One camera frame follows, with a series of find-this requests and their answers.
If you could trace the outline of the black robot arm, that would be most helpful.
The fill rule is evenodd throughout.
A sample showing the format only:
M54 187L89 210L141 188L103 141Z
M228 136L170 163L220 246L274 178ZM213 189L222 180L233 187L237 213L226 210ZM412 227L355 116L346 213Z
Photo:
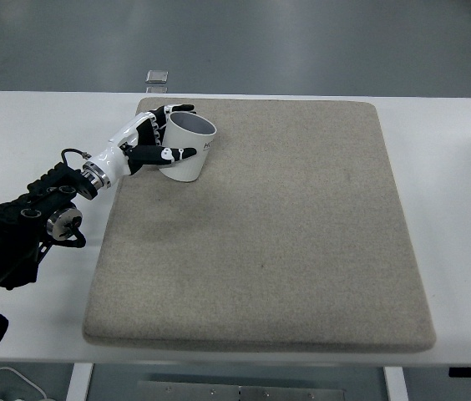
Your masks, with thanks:
M109 183L91 162L75 170L61 161L28 184L26 193L0 204L0 287L13 289L35 282L39 263L59 242L66 247L84 246L79 217L64 223L65 233L57 236L48 222L70 211L76 195L92 200Z

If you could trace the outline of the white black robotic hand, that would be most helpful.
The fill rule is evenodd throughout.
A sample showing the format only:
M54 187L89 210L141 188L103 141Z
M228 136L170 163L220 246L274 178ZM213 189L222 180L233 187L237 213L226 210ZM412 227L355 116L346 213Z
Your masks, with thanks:
M109 188L121 177L133 175L144 165L173 165L197 154L197 150L163 146L166 124L175 112L195 112L192 104L162 105L138 113L117 132L100 154L84 163L82 174L96 189Z

